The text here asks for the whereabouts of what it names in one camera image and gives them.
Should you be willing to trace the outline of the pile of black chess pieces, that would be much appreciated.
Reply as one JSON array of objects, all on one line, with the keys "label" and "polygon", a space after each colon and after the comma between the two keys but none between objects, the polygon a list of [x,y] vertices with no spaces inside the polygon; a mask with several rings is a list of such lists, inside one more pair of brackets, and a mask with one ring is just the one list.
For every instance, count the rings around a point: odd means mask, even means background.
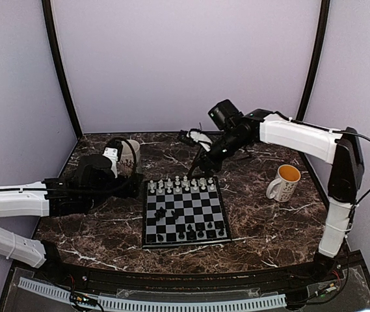
[{"label": "pile of black chess pieces", "polygon": [[165,218],[166,216],[172,217],[174,220],[177,220],[179,218],[179,215],[175,210],[168,210],[163,207],[157,209],[154,214],[156,221],[160,221],[162,218]]}]

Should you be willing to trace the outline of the black grey chess board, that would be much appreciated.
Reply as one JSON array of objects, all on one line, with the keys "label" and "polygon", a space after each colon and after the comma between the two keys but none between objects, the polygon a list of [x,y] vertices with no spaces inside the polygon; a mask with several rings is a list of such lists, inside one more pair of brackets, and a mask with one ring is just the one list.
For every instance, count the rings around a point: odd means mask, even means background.
[{"label": "black grey chess board", "polygon": [[[230,225],[224,207],[220,185],[217,177],[212,177],[215,182],[215,189],[209,190],[208,184],[205,191],[192,191],[191,181],[189,180],[190,191],[186,192],[181,186],[179,193],[174,192],[175,178],[173,182],[173,192],[167,193],[166,186],[162,194],[157,193],[158,182],[155,183],[155,192],[149,191],[147,180],[143,185],[143,212],[142,212],[142,247],[144,249],[174,248],[179,246],[196,246],[207,244],[220,244],[232,241]],[[160,221],[156,221],[154,214],[157,209],[163,207],[168,210],[175,210],[179,215],[177,220],[166,216]],[[208,222],[212,222],[213,229],[207,229]],[[187,225],[191,224],[196,232],[195,240],[187,240]],[[224,236],[219,237],[218,231],[224,228]],[[178,233],[185,232],[185,239],[179,240]],[[204,232],[204,237],[197,236],[198,231]],[[166,241],[158,242],[156,234],[165,233]]]}]

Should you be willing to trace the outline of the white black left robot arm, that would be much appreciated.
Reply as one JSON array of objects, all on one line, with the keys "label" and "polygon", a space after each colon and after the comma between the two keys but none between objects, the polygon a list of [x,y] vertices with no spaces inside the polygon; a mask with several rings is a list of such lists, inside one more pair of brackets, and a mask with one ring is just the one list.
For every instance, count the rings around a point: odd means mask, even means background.
[{"label": "white black left robot arm", "polygon": [[[139,143],[115,137],[101,153],[81,157],[66,179],[0,187],[0,218],[86,215],[110,197],[135,197],[141,181]],[[42,268],[54,283],[68,279],[68,268],[60,263],[52,242],[32,240],[0,227],[0,255]]]}]

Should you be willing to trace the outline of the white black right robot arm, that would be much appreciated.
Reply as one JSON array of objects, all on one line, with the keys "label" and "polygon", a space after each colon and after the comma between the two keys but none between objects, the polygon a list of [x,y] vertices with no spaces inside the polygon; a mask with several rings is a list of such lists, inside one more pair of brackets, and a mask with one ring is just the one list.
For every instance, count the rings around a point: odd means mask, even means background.
[{"label": "white black right robot arm", "polygon": [[255,143],[273,144],[312,156],[331,166],[327,186],[327,216],[323,236],[309,266],[308,276],[322,282],[329,276],[335,259],[352,229],[354,214],[363,200],[358,195],[365,172],[359,134],[354,128],[329,129],[284,116],[279,111],[256,109],[243,114],[228,99],[217,103],[208,115],[221,136],[212,141],[203,131],[181,130],[178,140],[199,146],[188,176],[196,168],[207,176],[222,169],[225,159]]}]

